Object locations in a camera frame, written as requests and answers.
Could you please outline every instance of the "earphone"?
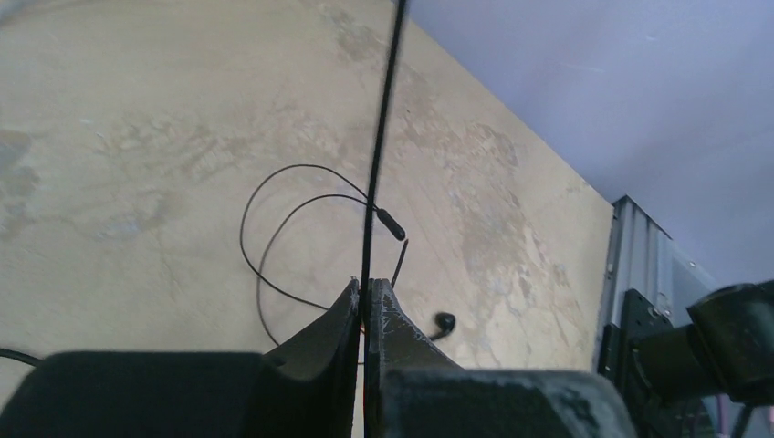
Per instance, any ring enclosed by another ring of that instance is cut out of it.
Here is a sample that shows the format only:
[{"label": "earphone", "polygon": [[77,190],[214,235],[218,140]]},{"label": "earphone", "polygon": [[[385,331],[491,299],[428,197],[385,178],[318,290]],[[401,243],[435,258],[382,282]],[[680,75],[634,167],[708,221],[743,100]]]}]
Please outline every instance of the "earphone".
[{"label": "earphone", "polygon": [[457,318],[451,313],[438,312],[435,314],[433,320],[435,321],[435,325],[441,329],[441,331],[430,337],[430,340],[433,342],[451,335],[455,330]]}]

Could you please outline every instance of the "corrugated metal panel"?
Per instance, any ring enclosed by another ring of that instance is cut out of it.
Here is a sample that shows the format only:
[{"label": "corrugated metal panel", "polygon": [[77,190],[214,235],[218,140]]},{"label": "corrugated metal panel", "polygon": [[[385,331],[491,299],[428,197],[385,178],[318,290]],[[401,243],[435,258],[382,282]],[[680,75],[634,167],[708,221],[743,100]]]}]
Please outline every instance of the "corrugated metal panel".
[{"label": "corrugated metal panel", "polygon": [[672,316],[672,239],[631,198],[615,203],[600,327],[621,322],[623,293],[637,289]]}]

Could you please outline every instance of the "black cable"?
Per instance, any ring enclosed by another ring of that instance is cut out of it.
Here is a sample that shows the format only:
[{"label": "black cable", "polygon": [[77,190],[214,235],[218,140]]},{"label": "black cable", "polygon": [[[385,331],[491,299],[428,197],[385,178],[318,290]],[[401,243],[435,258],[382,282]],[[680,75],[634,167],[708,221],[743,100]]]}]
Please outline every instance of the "black cable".
[{"label": "black cable", "polygon": [[398,264],[395,266],[395,272],[392,274],[392,281],[390,286],[395,288],[395,282],[398,281],[398,274],[401,273],[401,266],[403,266],[403,258],[406,257],[406,249],[409,247],[409,239],[403,241],[403,248],[401,248],[401,255],[398,257]]},{"label": "black cable", "polygon": [[263,274],[261,274],[260,270],[256,269],[255,265],[253,265],[253,262],[250,261],[250,257],[247,256],[247,252],[245,250],[245,222],[247,221],[247,214],[250,212],[250,206],[253,204],[253,201],[256,199],[256,196],[258,195],[258,192],[260,192],[260,190],[264,187],[264,185],[266,185],[272,178],[274,178],[278,174],[280,174],[280,173],[282,173],[284,171],[288,171],[290,169],[297,168],[297,167],[308,167],[308,168],[312,168],[312,169],[320,169],[320,170],[325,171],[325,172],[333,173],[334,175],[336,175],[339,178],[341,178],[351,188],[355,189],[358,193],[362,194],[363,197],[365,197],[365,193],[363,192],[363,190],[361,190],[352,181],[348,180],[343,175],[341,175],[340,173],[334,171],[331,168],[328,168],[328,167],[325,167],[325,166],[320,166],[320,165],[317,165],[317,164],[291,164],[289,166],[285,166],[282,169],[279,169],[278,171],[274,171],[272,174],[268,175],[266,177],[266,179],[263,182],[261,182],[256,187],[256,189],[250,195],[250,199],[247,200],[247,205],[245,205],[245,210],[242,213],[242,222],[239,225],[239,249],[242,251],[242,257],[245,259],[245,262],[247,263],[247,265],[250,266],[250,269],[252,269],[253,272],[256,273],[258,278],[260,278],[263,281],[265,281],[274,290],[276,290],[277,292],[281,293],[282,295],[285,295],[286,297],[289,297],[289,298],[292,298],[292,299],[296,299],[298,302],[303,302],[304,304],[308,304],[310,306],[317,307],[318,305],[316,305],[314,303],[311,303],[309,301],[306,301],[306,300],[302,301],[302,300],[300,300],[300,298],[297,299],[296,297],[291,296],[289,293],[287,293],[284,290],[280,289],[279,287],[275,286],[274,283],[269,281]]},{"label": "black cable", "polygon": [[[286,168],[283,168],[283,170],[287,170],[290,167],[295,167],[295,166],[288,166]],[[269,178],[271,178],[272,176],[276,175],[278,172],[274,172],[272,175],[269,176]],[[261,260],[260,260],[260,262],[258,264],[257,270],[254,269],[254,271],[259,276],[259,279],[258,279],[258,281],[256,283],[256,301],[257,301],[257,309],[258,309],[258,318],[261,321],[261,325],[263,326],[264,331],[267,333],[267,335],[272,340],[272,342],[274,342],[275,345],[279,345],[279,342],[277,341],[277,338],[275,338],[274,334],[271,332],[271,329],[268,327],[266,319],[264,318],[263,305],[261,303],[261,280],[263,279],[264,281],[266,281],[266,278],[263,275],[261,275],[260,273],[263,272],[263,270],[264,270],[264,264],[266,263],[266,260],[267,260],[267,257],[268,257],[268,251],[271,249],[271,246],[274,244],[275,240],[277,240],[277,236],[279,235],[279,233],[282,231],[282,229],[285,227],[285,225],[288,224],[288,221],[290,220],[290,218],[293,217],[293,215],[296,214],[301,208],[309,205],[310,203],[313,203],[315,201],[319,201],[319,200],[322,200],[322,199],[327,199],[327,198],[349,199],[349,200],[354,201],[356,203],[359,203],[361,205],[365,205],[365,202],[363,200],[360,200],[360,199],[355,198],[353,196],[349,196],[347,194],[340,194],[340,193],[322,194],[322,195],[319,195],[319,196],[315,196],[315,197],[307,200],[306,202],[298,205],[296,208],[294,208],[290,212],[290,214],[288,214],[288,216],[285,217],[285,219],[279,225],[277,230],[271,236],[271,238],[269,239],[269,241],[267,243],[266,248],[264,249],[263,255],[261,255]],[[243,214],[243,217],[245,217],[246,214],[249,213],[249,207],[250,207],[250,205],[248,203],[248,205],[246,206],[246,213]],[[240,241],[240,245],[242,245],[243,248],[244,248],[244,245],[243,245],[243,242],[244,242],[244,227],[243,227],[243,230],[240,232],[239,241]],[[397,263],[397,265],[395,267],[395,271],[392,274],[392,284],[393,285],[394,285],[395,280],[397,280],[397,278],[398,278],[398,274],[400,274],[401,266],[403,265],[403,258],[405,257],[405,253],[406,253],[407,247],[408,247],[408,239],[403,241],[403,248],[401,250],[401,255],[398,258],[398,263]],[[252,266],[252,263],[249,260],[248,260],[247,263]],[[285,297],[293,299],[293,300],[295,300],[295,301],[297,301],[299,303],[306,304],[306,305],[312,306],[314,308],[318,308],[318,309],[323,310],[323,311],[328,310],[328,308],[326,308],[325,306],[322,306],[320,304],[314,303],[312,301],[308,301],[308,300],[300,298],[300,297],[296,297],[295,295],[292,295],[292,294],[290,294],[290,293],[288,293],[288,292],[286,292],[286,291],[284,291],[284,290],[274,286],[272,283],[270,283],[268,281],[266,281],[266,282],[267,282],[267,284],[270,287],[274,288],[277,292],[279,292],[281,295],[283,295]]]},{"label": "black cable", "polygon": [[30,367],[36,367],[38,363],[40,363],[40,359],[30,356],[28,354],[22,353],[21,351],[16,351],[14,349],[0,349],[0,358],[6,358],[10,360],[15,360],[17,362],[25,363],[26,365],[29,365]]},{"label": "black cable", "polygon": [[734,430],[731,432],[731,438],[742,438],[742,436],[744,436],[754,409],[754,407],[748,404],[742,408],[742,412],[739,413],[737,421],[734,423]]},{"label": "black cable", "polygon": [[373,210],[376,208],[376,187],[379,185],[379,166],[382,163],[382,149],[384,146],[384,132],[387,128],[387,116],[390,113],[390,97],[392,96],[392,83],[395,77],[395,65],[398,60],[398,52],[401,46],[401,34],[403,29],[403,16],[406,12],[407,0],[398,0],[395,9],[395,22],[392,27],[392,41],[390,54],[387,57],[387,68],[384,72],[384,87],[382,88],[382,107],[379,109],[379,122],[376,126],[376,138],[373,142],[373,155],[371,157],[371,172],[368,181],[368,196],[366,196],[365,225],[363,226],[363,251],[361,267],[361,304],[365,305],[364,291],[368,288],[371,275],[371,234],[373,232]]}]

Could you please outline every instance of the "black plastic part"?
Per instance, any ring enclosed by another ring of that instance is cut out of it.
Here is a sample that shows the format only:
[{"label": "black plastic part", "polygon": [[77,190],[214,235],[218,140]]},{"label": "black plastic part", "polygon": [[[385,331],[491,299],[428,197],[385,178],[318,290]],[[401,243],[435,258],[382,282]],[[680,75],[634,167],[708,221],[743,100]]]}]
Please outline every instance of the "black plastic part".
[{"label": "black plastic part", "polygon": [[634,437],[615,389],[589,373],[390,370],[382,399],[390,437]]},{"label": "black plastic part", "polygon": [[734,402],[774,404],[774,281],[720,289],[688,315],[723,392]]},{"label": "black plastic part", "polygon": [[350,436],[358,283],[265,356],[73,352],[43,360],[0,436]]},{"label": "black plastic part", "polygon": [[[597,371],[612,381],[629,411],[640,438],[673,438],[681,436],[688,421],[693,422],[696,413],[703,419],[695,429],[705,428],[706,410],[699,400],[666,404],[655,393],[653,386],[643,377],[637,363],[638,344],[642,339],[672,330],[672,324],[654,313],[654,306],[639,292],[632,289],[624,294],[622,326],[605,326],[602,332],[600,361]],[[669,363],[669,357],[656,351]]]},{"label": "black plastic part", "polygon": [[387,280],[359,293],[353,280],[330,310],[263,356],[55,355],[6,405],[0,436],[349,437],[361,323],[366,436],[633,436],[604,379],[463,370],[403,314]]},{"label": "black plastic part", "polygon": [[390,233],[392,233],[393,236],[395,236],[396,239],[402,241],[406,238],[406,232],[403,230],[403,227],[401,227],[397,221],[392,219],[392,216],[390,216],[389,213],[387,213],[387,210],[384,210],[383,208],[379,208],[376,210],[376,217],[379,218],[379,221],[384,224],[384,226],[387,227],[388,230],[390,230]]},{"label": "black plastic part", "polygon": [[439,339],[443,339],[452,334],[455,331],[457,318],[448,312],[438,312],[433,317],[435,325],[441,330],[430,337],[430,340],[435,342]]},{"label": "black plastic part", "polygon": [[742,408],[737,420],[734,422],[734,430],[731,431],[731,438],[742,438],[745,435],[754,409],[755,408],[749,404]]},{"label": "black plastic part", "polygon": [[707,371],[708,358],[698,349],[694,326],[650,336],[636,343],[643,375],[664,402],[689,400],[721,392]]},{"label": "black plastic part", "polygon": [[374,280],[367,299],[366,436],[634,436],[604,379],[463,370],[403,313],[386,280]]}]

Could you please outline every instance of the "water stain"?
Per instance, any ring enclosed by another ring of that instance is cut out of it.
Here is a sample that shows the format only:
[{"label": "water stain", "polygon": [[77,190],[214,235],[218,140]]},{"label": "water stain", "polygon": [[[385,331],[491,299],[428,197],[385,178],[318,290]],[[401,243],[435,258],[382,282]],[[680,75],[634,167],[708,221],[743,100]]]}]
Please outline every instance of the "water stain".
[{"label": "water stain", "polygon": [[187,211],[183,196],[174,192],[147,193],[135,200],[133,207],[131,212],[116,214],[101,221],[101,225],[89,227],[98,229],[98,239],[125,240],[158,229]]},{"label": "water stain", "polygon": [[521,288],[521,293],[524,295],[524,300],[528,303],[534,304],[535,298],[532,296],[532,285],[526,278],[520,276],[518,278],[518,286]]},{"label": "water stain", "polygon": [[350,62],[378,60],[378,65],[372,67],[382,64],[385,45],[373,29],[358,25],[350,14],[336,6],[323,7],[323,16],[336,27],[339,58]]},{"label": "water stain", "polygon": [[567,269],[564,265],[553,264],[551,266],[551,274],[556,281],[557,285],[561,287],[570,287],[570,280],[567,278]]},{"label": "water stain", "polygon": [[538,234],[534,231],[532,232],[532,244],[538,249],[538,257],[540,258],[541,265],[545,266],[549,262],[545,256],[546,245],[538,239]]},{"label": "water stain", "polygon": [[27,215],[25,203],[7,203],[4,205],[4,210],[4,217],[0,221],[0,241],[2,242],[10,242],[35,222]]},{"label": "water stain", "polygon": [[518,200],[518,197],[513,192],[508,192],[508,194],[510,194],[510,202],[516,208],[521,208],[521,202]]},{"label": "water stain", "polygon": [[198,117],[128,114],[99,153],[130,181],[202,183],[251,156],[255,139],[215,133]]},{"label": "water stain", "polygon": [[[472,187],[459,191],[455,209],[462,220],[461,250],[465,271],[482,291],[488,292],[476,302],[482,312],[481,323],[486,325],[494,306],[510,307],[510,295],[515,289],[513,279],[518,277],[516,271],[522,265],[520,248],[525,242],[524,219],[518,210],[508,208],[489,191],[479,192]],[[497,295],[506,295],[506,301]],[[511,313],[518,311],[517,308],[509,310]]]},{"label": "water stain", "polygon": [[11,19],[11,16],[20,12],[25,7],[37,3],[37,0],[5,0],[0,3],[0,24]]},{"label": "water stain", "polygon": [[13,168],[32,146],[29,134],[15,130],[0,130],[0,175]]},{"label": "water stain", "polygon": [[561,322],[559,321],[559,317],[557,316],[556,312],[553,312],[554,322],[556,322],[556,326],[559,329],[559,336],[561,338],[561,341],[564,342],[564,345],[569,347],[570,342],[567,339],[567,333],[564,332],[564,327],[561,326]]},{"label": "water stain", "polygon": [[[365,168],[370,162],[373,142],[370,123],[352,123],[342,133],[323,118],[302,108],[295,100],[276,105],[265,117],[261,127],[262,141],[273,147],[270,153],[280,162],[315,162],[334,169]],[[295,179],[316,184],[318,172],[296,172]]]},{"label": "water stain", "polygon": [[451,130],[442,112],[435,109],[437,91],[424,74],[402,62],[393,97],[393,117],[419,123],[418,130]]},{"label": "water stain", "polygon": [[34,219],[27,214],[27,200],[35,192],[40,178],[32,167],[19,163],[29,153],[32,138],[15,130],[0,130],[0,240],[9,242],[19,236]]},{"label": "water stain", "polygon": [[506,134],[499,132],[484,123],[472,123],[465,129],[466,137],[475,146],[487,155],[506,162],[507,164],[518,167],[519,147]]},{"label": "water stain", "polygon": [[29,166],[21,166],[0,174],[4,194],[11,197],[28,198],[40,183],[40,177]]}]

